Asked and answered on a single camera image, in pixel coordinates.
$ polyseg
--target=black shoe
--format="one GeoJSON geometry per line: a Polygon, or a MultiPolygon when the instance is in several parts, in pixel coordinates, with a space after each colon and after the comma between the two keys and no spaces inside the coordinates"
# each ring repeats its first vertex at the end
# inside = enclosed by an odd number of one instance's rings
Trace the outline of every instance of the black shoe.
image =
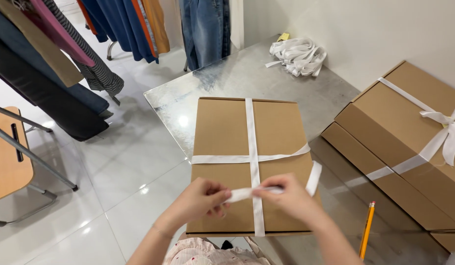
{"type": "Polygon", "coordinates": [[[229,250],[229,249],[232,249],[233,246],[231,244],[231,242],[227,241],[227,240],[224,240],[224,243],[223,243],[223,246],[221,247],[222,250],[229,250]]]}

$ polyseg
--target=white tile floor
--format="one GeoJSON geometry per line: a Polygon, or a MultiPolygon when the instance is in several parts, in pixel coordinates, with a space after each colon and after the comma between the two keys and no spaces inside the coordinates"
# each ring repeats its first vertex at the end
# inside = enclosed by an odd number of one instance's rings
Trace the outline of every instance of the white tile floor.
{"type": "MultiPolygon", "coordinates": [[[[121,106],[106,92],[95,92],[110,102],[109,110],[115,113],[107,120],[110,128],[77,142],[0,80],[0,106],[17,106],[24,117],[54,130],[27,133],[31,150],[80,187],[71,192],[35,165],[33,183],[56,193],[58,202],[16,225],[0,228],[0,265],[124,264],[153,221],[190,182],[190,163],[143,97],[143,92],[185,74],[183,49],[161,55],[157,65],[136,62],[115,45],[114,59],[108,61],[108,42],[96,41],[84,28],[81,13],[67,16],[124,79],[117,96],[121,106]]],[[[20,190],[0,200],[0,220],[12,220],[46,202],[34,190],[20,190]]],[[[219,246],[226,239],[248,248],[243,238],[210,238],[219,246]]]]}

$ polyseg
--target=bracelet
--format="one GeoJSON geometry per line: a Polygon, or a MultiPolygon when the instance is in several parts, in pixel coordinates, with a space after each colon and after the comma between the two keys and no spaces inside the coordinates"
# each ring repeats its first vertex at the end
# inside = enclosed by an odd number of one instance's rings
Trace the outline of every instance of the bracelet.
{"type": "Polygon", "coordinates": [[[157,231],[161,236],[165,237],[165,238],[169,238],[169,239],[172,239],[173,236],[171,237],[168,233],[160,230],[159,228],[157,228],[157,226],[155,226],[155,224],[152,224],[152,228],[154,228],[155,231],[157,231]]]}

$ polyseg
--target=stainless steel table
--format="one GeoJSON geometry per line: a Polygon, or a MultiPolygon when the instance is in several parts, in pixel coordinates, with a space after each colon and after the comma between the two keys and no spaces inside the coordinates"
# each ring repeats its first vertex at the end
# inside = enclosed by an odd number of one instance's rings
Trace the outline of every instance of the stainless steel table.
{"type": "MultiPolygon", "coordinates": [[[[368,203],[377,202],[366,264],[443,264],[448,253],[400,207],[319,134],[359,91],[322,67],[318,77],[294,77],[268,50],[278,36],[144,93],[190,159],[200,97],[281,99],[298,102],[313,159],[324,167],[319,191],[326,212],[358,250],[368,203]]],[[[322,264],[312,235],[253,238],[275,264],[322,264]]]]}

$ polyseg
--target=pencil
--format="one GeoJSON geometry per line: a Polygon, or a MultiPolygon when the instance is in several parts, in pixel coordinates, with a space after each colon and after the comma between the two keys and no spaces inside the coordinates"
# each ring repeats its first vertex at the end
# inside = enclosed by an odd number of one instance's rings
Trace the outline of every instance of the pencil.
{"type": "Polygon", "coordinates": [[[375,212],[375,202],[370,203],[368,208],[368,216],[366,217],[365,230],[363,231],[362,242],[360,243],[359,256],[363,260],[365,258],[366,244],[370,235],[370,227],[372,226],[373,213],[375,212]]]}

